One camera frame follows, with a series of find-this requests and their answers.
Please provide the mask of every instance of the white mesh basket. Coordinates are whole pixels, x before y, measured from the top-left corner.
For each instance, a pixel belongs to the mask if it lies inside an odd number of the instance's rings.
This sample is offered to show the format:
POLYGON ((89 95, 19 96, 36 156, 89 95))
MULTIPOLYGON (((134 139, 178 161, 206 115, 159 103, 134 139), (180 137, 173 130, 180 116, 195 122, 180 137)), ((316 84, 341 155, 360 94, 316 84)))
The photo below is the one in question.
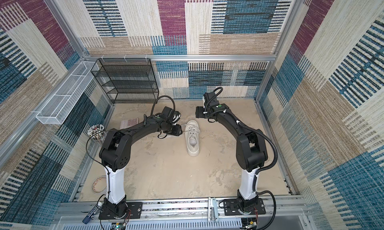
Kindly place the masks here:
POLYGON ((44 105, 36 118, 42 124, 63 124, 74 105, 91 82, 93 78, 91 69, 93 71, 98 71, 99 66, 95 64, 95 62, 81 62, 51 99, 44 105))

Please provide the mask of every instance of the shoe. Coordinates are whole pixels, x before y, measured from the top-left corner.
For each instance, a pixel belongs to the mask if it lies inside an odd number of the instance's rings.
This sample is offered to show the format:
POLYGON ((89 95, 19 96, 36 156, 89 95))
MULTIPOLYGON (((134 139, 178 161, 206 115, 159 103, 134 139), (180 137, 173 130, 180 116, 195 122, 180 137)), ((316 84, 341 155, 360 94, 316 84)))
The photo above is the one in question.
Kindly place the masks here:
POLYGON ((195 120, 189 121, 185 126, 185 140, 187 141, 187 152, 194 157, 199 154, 199 125, 195 120))

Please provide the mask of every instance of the black mesh shelf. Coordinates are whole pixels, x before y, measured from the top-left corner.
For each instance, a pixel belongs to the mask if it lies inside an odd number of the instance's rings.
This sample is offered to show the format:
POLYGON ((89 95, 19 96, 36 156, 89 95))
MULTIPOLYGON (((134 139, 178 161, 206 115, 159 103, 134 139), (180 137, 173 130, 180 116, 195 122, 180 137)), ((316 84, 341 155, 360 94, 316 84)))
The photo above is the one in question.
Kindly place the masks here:
POLYGON ((98 59, 92 71, 112 103, 153 103, 159 90, 151 65, 145 58, 98 59))

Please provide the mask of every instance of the black mounting plate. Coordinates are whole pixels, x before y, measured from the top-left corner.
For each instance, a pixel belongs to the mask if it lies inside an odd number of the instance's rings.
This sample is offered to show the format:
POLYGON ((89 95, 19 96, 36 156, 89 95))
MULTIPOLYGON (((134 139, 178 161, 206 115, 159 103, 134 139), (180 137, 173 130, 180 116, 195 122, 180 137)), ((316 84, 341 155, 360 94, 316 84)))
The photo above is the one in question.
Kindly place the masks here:
MULTIPOLYGON (((226 216, 241 215, 241 213, 238 211, 239 208, 238 208, 236 199, 224 199, 223 204, 224 204, 224 213, 226 216)), ((257 210, 258 215, 262 215, 266 213, 265 206, 261 198, 258 198, 255 208, 257 210)), ((255 215, 255 214, 256 214, 255 211, 252 210, 251 215, 255 215)))
MULTIPOLYGON (((142 202, 127 202, 128 209, 131 210, 131 219, 138 219, 141 216, 142 202)), ((101 212, 99 214, 100 220, 117 220, 114 218, 116 215, 105 205, 101 207, 101 212)))

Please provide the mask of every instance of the patterned wall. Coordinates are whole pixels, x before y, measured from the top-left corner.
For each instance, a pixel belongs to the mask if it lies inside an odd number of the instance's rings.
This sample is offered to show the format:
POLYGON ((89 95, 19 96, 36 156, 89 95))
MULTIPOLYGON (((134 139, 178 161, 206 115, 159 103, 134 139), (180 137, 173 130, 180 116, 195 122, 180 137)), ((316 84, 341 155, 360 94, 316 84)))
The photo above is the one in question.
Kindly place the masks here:
POLYGON ((201 99, 223 87, 221 98, 253 98, 268 62, 152 62, 160 95, 175 99, 201 99))
POLYGON ((384 0, 305 0, 262 94, 319 229, 384 229, 384 0))
POLYGON ((60 202, 69 200, 88 159, 86 131, 104 122, 109 107, 92 80, 62 125, 38 123, 0 170, 0 221, 8 222, 0 223, 1 229, 48 228, 60 202))
POLYGON ((292 0, 56 0, 91 55, 272 54, 292 0))
POLYGON ((0 145, 78 59, 43 0, 0 0, 0 145))

